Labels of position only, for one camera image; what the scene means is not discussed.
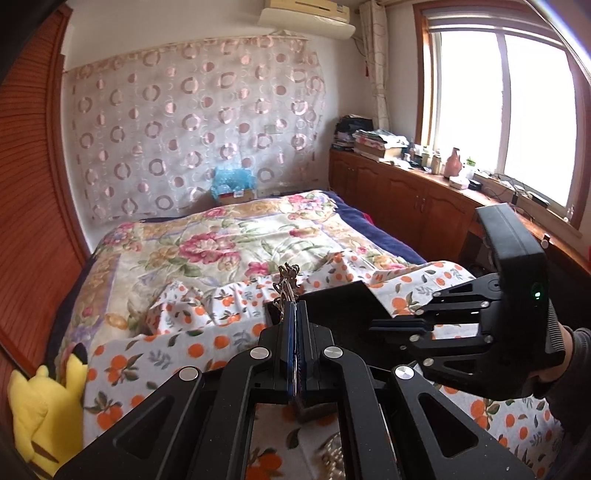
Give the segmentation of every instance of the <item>wall curtain with circle pattern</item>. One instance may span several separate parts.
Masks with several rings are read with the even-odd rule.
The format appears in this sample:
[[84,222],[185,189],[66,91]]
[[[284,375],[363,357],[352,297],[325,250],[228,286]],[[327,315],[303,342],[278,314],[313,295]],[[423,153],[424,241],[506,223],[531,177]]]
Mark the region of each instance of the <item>wall curtain with circle pattern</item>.
[[388,18],[386,9],[375,0],[359,6],[365,61],[368,65],[374,104],[374,128],[389,130],[386,84],[388,83]]
[[267,191],[322,174],[325,84],[306,39],[167,44],[78,67],[64,85],[64,147],[95,222],[189,213],[216,167],[249,168]]

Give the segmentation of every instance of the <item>black sleeve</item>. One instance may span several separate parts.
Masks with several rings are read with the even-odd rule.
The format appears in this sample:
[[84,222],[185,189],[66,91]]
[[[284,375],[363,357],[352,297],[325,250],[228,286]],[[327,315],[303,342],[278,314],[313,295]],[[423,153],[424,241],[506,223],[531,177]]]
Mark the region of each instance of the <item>black sleeve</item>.
[[573,356],[566,372],[551,384],[538,383],[534,395],[546,397],[550,411],[560,420],[575,442],[589,427],[591,399],[591,330],[580,328],[573,332]]

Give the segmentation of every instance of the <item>silver screw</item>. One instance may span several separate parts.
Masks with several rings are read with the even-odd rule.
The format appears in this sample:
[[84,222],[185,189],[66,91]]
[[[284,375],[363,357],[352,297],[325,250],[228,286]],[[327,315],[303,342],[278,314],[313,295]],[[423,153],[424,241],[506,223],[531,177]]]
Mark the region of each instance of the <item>silver screw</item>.
[[185,367],[178,373],[178,376],[181,380],[190,382],[199,376],[199,370],[197,370],[195,367]]
[[269,356],[269,350],[263,346],[256,346],[251,350],[251,357],[256,360],[263,360]]
[[324,355],[328,358],[339,358],[343,356],[343,351],[337,346],[328,346],[324,349]]
[[400,365],[400,367],[396,367],[396,370],[394,370],[394,375],[402,380],[408,380],[414,377],[414,370],[408,365]]

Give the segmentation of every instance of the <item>pikachu plush toy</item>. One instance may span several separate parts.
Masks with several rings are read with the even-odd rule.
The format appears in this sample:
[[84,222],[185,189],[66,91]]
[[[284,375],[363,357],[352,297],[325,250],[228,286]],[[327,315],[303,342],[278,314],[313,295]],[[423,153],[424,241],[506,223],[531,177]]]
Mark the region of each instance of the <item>pikachu plush toy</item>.
[[66,364],[65,386],[49,378],[45,365],[28,381],[16,370],[10,376],[14,444],[40,478],[52,478],[82,450],[81,399],[87,370],[86,349],[78,344]]

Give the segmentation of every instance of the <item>window frame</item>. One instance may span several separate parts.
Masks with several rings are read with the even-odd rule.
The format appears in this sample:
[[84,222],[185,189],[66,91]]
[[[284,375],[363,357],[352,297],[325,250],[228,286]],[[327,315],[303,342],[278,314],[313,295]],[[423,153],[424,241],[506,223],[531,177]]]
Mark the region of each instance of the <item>window frame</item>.
[[[535,12],[525,4],[520,4],[511,0],[433,0],[419,2],[413,5],[415,16],[415,27],[417,32],[417,57],[418,57],[418,102],[417,102],[417,124],[415,130],[415,142],[419,144],[428,144],[436,147],[437,134],[439,131],[439,115],[437,108],[440,104],[441,89],[439,84],[440,65],[440,34],[428,31],[428,21],[424,11],[435,8],[445,7],[495,7],[516,10],[532,18],[540,20]],[[511,122],[511,77],[508,74],[508,57],[506,50],[505,34],[497,33],[499,50],[501,52],[501,62],[503,70],[503,86],[507,93],[503,95],[503,111],[501,125],[501,145],[499,146],[498,167],[506,161],[508,150],[509,135],[506,129]],[[552,201],[550,210],[564,217],[567,215],[569,205],[573,212],[570,224],[576,229],[580,228],[584,209],[589,195],[589,186],[591,183],[591,89],[586,76],[581,71],[575,59],[565,48],[570,70],[573,75],[575,89],[575,108],[577,112],[577,144],[575,149],[575,162],[573,170],[573,180],[569,194],[567,207],[563,207]],[[542,197],[547,195],[530,188],[526,184],[518,181],[527,190],[534,191]]]

